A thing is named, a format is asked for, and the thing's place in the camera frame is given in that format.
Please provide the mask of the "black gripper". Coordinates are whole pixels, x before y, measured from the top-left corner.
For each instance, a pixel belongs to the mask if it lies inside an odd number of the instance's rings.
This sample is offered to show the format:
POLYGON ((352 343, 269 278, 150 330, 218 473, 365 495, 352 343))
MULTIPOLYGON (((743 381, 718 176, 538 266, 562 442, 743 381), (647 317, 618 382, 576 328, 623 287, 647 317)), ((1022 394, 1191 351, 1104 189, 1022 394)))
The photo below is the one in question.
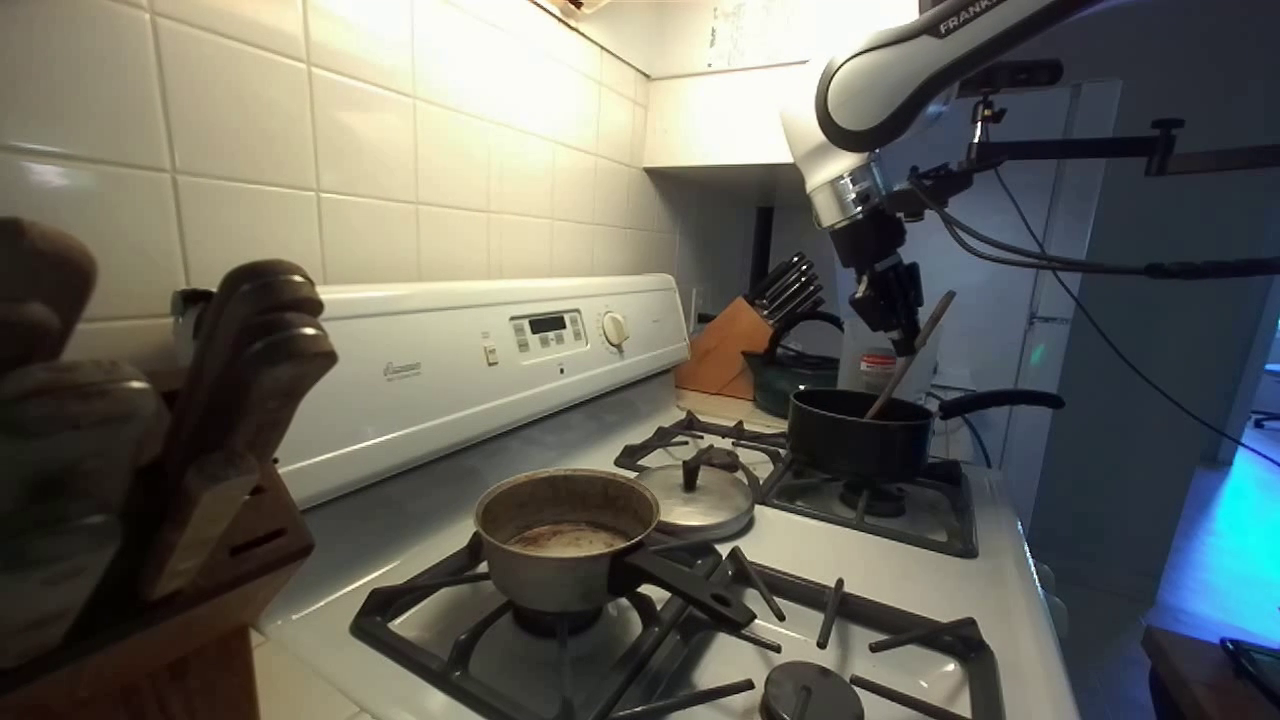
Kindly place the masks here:
POLYGON ((912 351, 919 340, 919 266, 899 254, 903 224, 870 209, 830 231, 835 254, 857 273, 848 295, 850 311, 890 340, 897 351, 912 351))

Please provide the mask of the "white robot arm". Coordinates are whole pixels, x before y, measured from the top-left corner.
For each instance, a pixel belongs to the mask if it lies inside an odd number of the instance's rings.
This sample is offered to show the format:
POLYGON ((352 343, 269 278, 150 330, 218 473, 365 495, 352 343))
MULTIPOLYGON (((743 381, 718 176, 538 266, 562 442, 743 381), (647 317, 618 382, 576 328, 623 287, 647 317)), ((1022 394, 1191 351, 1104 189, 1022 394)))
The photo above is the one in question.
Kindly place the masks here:
POLYGON ((1093 0, 926 0, 799 73, 779 103, 785 144, 818 228, 857 273, 850 311, 897 351, 919 346, 919 266, 903 220, 870 197, 870 155, 973 68, 1084 13, 1093 0))

